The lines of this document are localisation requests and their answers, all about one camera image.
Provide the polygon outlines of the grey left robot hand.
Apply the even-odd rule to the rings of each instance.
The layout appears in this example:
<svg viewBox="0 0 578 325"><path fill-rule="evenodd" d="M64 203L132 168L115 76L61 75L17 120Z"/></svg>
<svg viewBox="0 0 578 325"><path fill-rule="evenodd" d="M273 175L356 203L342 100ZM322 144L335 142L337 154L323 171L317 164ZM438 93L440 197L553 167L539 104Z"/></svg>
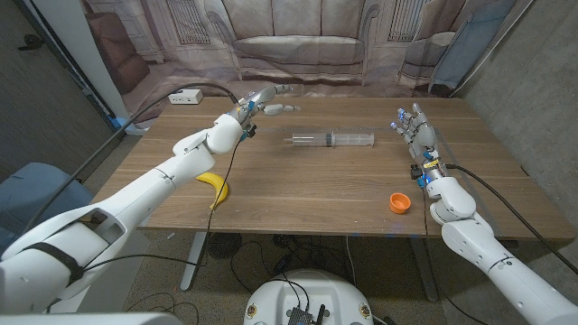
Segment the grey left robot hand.
<svg viewBox="0 0 578 325"><path fill-rule="evenodd" d="M241 98L229 114L236 118L242 129L248 129L251 118L259 112L263 112L266 116L278 116L283 113L300 111L301 108L298 106L269 104L269 101L273 100L276 95L292 90L288 85L274 85L251 92Z"/></svg>

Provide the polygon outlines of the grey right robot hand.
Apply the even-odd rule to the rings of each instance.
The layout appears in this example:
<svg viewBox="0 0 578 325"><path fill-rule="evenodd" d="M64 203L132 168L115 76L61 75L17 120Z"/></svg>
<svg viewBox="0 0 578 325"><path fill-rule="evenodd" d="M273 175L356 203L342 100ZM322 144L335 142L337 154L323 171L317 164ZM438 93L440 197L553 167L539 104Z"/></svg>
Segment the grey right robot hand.
<svg viewBox="0 0 578 325"><path fill-rule="evenodd" d="M417 103L412 105L410 113L403 108L397 110L399 123L391 127L403 137L411 157L420 169L424 183L427 184L448 175L438 151L434 127L428 122L425 113Z"/></svg>

